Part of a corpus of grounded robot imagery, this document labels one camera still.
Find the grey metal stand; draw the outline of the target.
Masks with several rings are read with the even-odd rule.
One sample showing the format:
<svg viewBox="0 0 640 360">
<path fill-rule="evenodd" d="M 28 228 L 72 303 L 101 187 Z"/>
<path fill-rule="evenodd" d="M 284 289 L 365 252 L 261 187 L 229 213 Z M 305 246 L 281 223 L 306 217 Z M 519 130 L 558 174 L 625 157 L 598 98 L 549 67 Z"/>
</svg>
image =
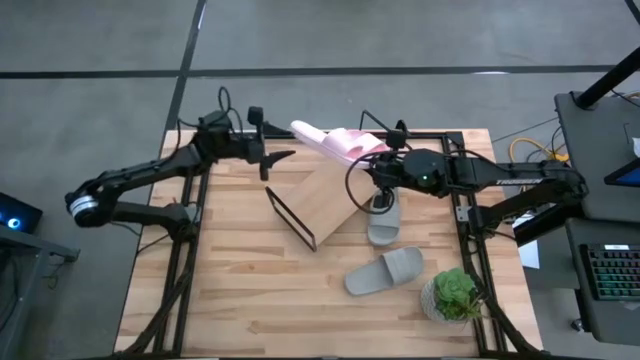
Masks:
<svg viewBox="0 0 640 360">
<path fill-rule="evenodd" d="M 0 360 L 16 360 L 17 347 L 25 328 L 36 287 L 45 275 L 51 256 L 75 262 L 80 250 L 43 240 L 35 235 L 0 226 L 0 250 L 9 250 L 9 297 L 0 310 Z"/>
</svg>

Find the white paper sheet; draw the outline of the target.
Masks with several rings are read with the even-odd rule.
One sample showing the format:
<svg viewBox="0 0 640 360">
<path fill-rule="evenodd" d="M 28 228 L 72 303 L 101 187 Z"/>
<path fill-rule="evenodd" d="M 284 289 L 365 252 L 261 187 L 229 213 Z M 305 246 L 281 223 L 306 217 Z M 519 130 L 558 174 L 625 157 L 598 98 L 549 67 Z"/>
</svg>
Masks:
<svg viewBox="0 0 640 360">
<path fill-rule="evenodd" d="M 512 228 L 515 229 L 533 218 L 534 216 L 531 214 L 524 214 L 514 221 Z M 519 245 L 518 251 L 523 267 L 531 269 L 540 268 L 539 248 L 536 240 L 525 245 Z"/>
</svg>

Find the computer with blue light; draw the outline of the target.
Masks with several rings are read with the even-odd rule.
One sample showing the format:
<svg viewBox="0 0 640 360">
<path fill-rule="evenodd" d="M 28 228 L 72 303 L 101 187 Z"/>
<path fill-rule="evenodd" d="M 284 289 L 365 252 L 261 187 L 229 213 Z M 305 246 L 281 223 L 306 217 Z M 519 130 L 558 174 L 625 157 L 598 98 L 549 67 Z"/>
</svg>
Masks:
<svg viewBox="0 0 640 360">
<path fill-rule="evenodd" d="M 42 210 L 0 192 L 0 225 L 33 234 L 42 215 Z"/>
</svg>

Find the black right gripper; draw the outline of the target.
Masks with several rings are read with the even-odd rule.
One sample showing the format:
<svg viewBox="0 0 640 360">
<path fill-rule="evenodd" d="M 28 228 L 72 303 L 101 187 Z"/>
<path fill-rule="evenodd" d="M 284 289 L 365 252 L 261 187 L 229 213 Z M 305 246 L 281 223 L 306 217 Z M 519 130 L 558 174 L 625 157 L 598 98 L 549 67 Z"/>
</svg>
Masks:
<svg viewBox="0 0 640 360">
<path fill-rule="evenodd" d="M 398 151 L 405 146 L 405 132 L 391 130 L 387 133 L 385 144 L 388 150 L 381 152 L 369 168 L 374 185 L 383 193 L 384 200 L 393 195 L 394 185 L 398 180 Z"/>
</svg>

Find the grey keyboard desk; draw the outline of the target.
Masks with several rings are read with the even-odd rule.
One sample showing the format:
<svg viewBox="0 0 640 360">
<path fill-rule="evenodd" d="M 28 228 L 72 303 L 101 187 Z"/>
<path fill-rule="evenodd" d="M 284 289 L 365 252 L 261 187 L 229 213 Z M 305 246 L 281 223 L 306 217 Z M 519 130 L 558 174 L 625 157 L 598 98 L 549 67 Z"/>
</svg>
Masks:
<svg viewBox="0 0 640 360">
<path fill-rule="evenodd" d="M 640 225 L 569 219 L 565 229 L 579 282 L 577 298 L 585 330 L 600 342 L 640 346 L 640 302 L 595 299 L 579 250 L 583 244 L 640 245 Z"/>
</svg>

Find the black pole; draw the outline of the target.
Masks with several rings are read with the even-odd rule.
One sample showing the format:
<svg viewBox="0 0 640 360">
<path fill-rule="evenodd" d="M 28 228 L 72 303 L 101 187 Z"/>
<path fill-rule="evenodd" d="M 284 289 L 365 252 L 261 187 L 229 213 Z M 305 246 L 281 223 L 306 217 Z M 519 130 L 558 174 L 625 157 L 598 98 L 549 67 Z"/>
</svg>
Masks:
<svg viewBox="0 0 640 360">
<path fill-rule="evenodd" d="M 587 90 L 573 97 L 581 109 L 592 108 L 601 98 L 640 69 L 640 46 L 597 80 Z"/>
</svg>

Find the grey slide sandal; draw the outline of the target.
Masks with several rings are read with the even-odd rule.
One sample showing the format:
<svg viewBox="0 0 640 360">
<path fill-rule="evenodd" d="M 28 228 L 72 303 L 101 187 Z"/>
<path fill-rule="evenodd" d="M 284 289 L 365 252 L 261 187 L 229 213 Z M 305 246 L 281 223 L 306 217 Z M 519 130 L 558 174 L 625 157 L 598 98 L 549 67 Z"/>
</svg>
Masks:
<svg viewBox="0 0 640 360">
<path fill-rule="evenodd" d="M 387 200 L 381 191 L 371 199 L 367 237 L 372 245 L 387 246 L 398 239 L 401 224 L 399 199 L 398 189 L 394 189 Z"/>
<path fill-rule="evenodd" d="M 368 295 L 409 283 L 423 269 L 421 250 L 404 247 L 383 253 L 373 262 L 347 273 L 344 284 L 351 295 Z"/>
</svg>

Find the wooden shelf with black frame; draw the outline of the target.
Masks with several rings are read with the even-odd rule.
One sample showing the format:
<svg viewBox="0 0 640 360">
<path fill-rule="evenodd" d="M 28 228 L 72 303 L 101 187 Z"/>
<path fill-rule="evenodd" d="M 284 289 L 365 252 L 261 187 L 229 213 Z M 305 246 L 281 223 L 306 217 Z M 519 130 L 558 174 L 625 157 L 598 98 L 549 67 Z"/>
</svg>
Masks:
<svg viewBox="0 0 640 360">
<path fill-rule="evenodd" d="M 312 252 L 378 190 L 364 170 L 347 170 L 328 160 L 284 195 L 265 188 L 273 210 Z"/>
</svg>

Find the potted green succulent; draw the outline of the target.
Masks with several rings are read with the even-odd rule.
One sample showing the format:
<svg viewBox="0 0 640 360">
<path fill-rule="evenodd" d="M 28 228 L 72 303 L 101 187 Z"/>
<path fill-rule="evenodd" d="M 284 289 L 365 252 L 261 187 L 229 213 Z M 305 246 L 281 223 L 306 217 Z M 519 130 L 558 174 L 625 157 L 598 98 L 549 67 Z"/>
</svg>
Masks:
<svg viewBox="0 0 640 360">
<path fill-rule="evenodd" d="M 443 324 L 465 324 L 482 317 L 483 299 L 471 276 L 461 268 L 440 272 L 420 293 L 423 313 Z"/>
</svg>

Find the backlit black keyboard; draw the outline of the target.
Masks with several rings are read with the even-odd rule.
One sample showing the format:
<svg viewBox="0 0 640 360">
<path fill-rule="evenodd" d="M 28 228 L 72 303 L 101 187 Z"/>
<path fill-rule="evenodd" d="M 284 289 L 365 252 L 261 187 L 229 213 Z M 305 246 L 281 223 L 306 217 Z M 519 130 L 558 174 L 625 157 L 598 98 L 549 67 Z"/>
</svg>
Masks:
<svg viewBox="0 0 640 360">
<path fill-rule="evenodd" d="M 595 299 L 640 302 L 640 245 L 583 244 L 579 250 Z"/>
</svg>

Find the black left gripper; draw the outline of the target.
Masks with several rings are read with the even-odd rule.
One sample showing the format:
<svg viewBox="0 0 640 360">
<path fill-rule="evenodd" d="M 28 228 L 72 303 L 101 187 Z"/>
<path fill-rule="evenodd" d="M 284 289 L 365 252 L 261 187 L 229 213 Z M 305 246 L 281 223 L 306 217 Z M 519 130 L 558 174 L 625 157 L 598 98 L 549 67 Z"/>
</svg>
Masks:
<svg viewBox="0 0 640 360">
<path fill-rule="evenodd" d="M 295 154 L 295 150 L 276 151 L 266 155 L 264 144 L 264 111 L 262 107 L 250 106 L 247 113 L 247 121 L 255 127 L 255 134 L 246 134 L 242 119 L 238 111 L 233 108 L 232 113 L 238 120 L 240 128 L 240 147 L 242 150 L 241 159 L 249 164 L 259 165 L 259 174 L 262 181 L 269 179 L 268 169 L 272 168 L 278 161 Z"/>
</svg>

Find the laptop with blue screen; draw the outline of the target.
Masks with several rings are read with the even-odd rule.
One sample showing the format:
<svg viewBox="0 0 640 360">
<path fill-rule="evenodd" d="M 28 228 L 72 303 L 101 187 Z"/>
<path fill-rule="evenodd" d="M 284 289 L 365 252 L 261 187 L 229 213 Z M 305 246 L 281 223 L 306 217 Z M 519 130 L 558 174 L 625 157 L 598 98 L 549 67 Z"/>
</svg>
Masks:
<svg viewBox="0 0 640 360">
<path fill-rule="evenodd" d="M 640 158 L 610 173 L 604 182 L 613 186 L 640 187 Z"/>
</svg>

